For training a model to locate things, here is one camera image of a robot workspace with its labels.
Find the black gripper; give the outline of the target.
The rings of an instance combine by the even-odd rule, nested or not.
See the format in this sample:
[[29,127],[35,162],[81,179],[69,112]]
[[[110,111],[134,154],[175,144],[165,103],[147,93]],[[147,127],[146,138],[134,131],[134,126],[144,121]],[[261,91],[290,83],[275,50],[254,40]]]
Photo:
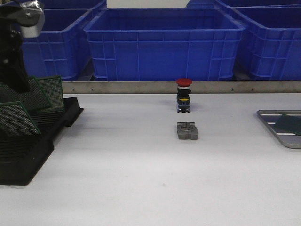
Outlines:
[[0,7],[0,81],[18,93],[30,91],[24,66],[23,43],[15,24],[23,16],[19,0],[5,0]]

